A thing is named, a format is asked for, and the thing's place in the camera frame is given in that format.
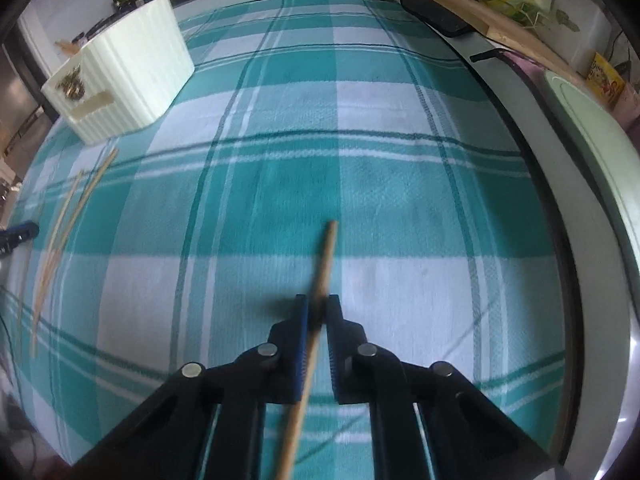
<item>white plastic container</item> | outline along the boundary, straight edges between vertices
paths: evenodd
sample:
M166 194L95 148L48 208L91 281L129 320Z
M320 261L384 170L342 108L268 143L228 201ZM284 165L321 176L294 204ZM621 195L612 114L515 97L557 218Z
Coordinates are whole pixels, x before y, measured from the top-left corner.
M562 24L563 16L571 21L569 26ZM607 47L611 24L591 0L554 0L548 27L536 28L536 32L576 72L586 76L595 53L603 54Z
M58 84L78 67L83 93L74 100ZM86 144L97 144L160 118L193 70L171 3L153 0L92 38L42 91Z

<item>white box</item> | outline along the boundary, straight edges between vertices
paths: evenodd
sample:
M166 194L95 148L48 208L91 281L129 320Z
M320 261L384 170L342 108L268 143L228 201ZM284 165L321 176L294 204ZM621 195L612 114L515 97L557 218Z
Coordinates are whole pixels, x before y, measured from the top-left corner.
M58 86L79 68L74 100ZM42 87L86 144L149 126L171 105L194 66L169 0L153 0L92 38Z

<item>wooden board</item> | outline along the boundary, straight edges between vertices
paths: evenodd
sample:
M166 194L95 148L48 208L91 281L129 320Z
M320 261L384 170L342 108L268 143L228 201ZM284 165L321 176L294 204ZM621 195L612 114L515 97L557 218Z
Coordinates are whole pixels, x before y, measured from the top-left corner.
M489 40L516 50L576 86L584 87L584 79L564 59L510 18L474 0L434 1L458 15Z

